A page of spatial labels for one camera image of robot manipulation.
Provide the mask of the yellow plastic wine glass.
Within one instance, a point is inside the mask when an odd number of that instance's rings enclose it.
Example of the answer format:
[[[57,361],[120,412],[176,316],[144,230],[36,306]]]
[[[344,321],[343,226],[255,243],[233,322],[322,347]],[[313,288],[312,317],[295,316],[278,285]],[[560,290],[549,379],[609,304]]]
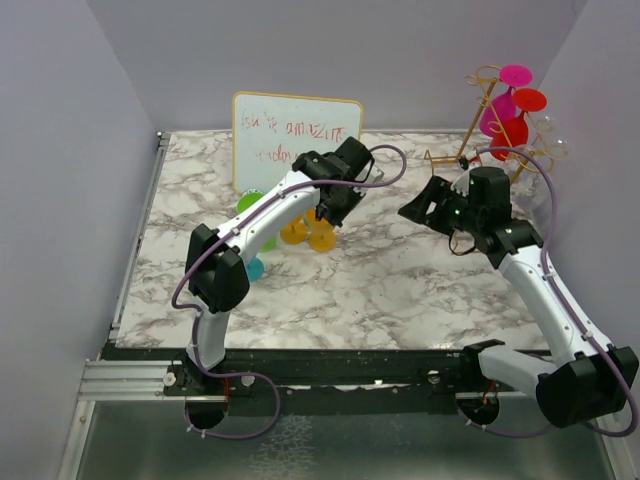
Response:
[[[317,252],[328,252],[336,245],[334,227],[325,219],[317,219],[316,211],[309,210],[305,214],[306,225],[309,228],[308,243]]]

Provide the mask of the orange plastic wine glass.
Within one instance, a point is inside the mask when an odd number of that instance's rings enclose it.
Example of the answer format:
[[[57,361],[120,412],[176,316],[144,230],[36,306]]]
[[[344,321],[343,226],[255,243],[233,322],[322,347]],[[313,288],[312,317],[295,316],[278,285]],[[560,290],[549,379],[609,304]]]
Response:
[[[298,245],[307,239],[308,231],[301,215],[295,217],[280,230],[281,240],[289,245]]]

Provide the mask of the green plastic wine glass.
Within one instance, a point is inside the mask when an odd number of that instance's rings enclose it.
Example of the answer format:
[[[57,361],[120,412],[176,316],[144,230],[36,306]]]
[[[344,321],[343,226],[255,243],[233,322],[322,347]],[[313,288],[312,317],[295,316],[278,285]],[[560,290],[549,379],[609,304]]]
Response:
[[[246,190],[236,204],[236,213],[241,214],[249,207],[258,202],[264,193],[259,189]],[[266,253],[276,248],[276,238],[270,238],[259,250],[260,253]]]

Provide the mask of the blue plastic wine glass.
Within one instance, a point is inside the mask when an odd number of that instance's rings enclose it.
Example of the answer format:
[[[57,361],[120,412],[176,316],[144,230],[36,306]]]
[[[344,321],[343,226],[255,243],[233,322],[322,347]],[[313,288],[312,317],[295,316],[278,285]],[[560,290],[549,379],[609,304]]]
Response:
[[[253,257],[246,266],[246,272],[249,281],[256,282],[264,275],[264,263],[258,257]]]

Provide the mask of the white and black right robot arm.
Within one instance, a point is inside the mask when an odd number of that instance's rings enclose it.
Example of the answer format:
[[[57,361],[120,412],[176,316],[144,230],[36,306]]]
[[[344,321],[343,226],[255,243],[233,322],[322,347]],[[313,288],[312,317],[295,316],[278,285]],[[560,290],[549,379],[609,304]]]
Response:
[[[476,167],[450,182],[432,177],[399,215],[452,236],[468,233],[477,250],[516,289],[538,324],[551,358],[544,361],[489,340],[468,345],[461,383],[481,391],[493,381],[533,397],[544,417],[564,428],[617,413],[639,368],[588,318],[548,260],[532,224],[512,214],[510,180],[497,167]]]

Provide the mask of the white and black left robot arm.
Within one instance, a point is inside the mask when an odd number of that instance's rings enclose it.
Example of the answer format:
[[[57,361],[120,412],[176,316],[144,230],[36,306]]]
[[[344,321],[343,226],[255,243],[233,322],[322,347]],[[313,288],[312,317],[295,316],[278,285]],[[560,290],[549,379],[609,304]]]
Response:
[[[247,296],[246,265],[266,242],[311,211],[320,222],[340,227],[364,197],[362,180],[373,162],[369,149],[353,137],[334,152],[301,154],[291,170],[260,200],[211,229],[191,233],[184,277],[171,299],[173,308],[194,309],[187,355],[193,362],[186,382],[206,395],[220,385],[230,313]]]

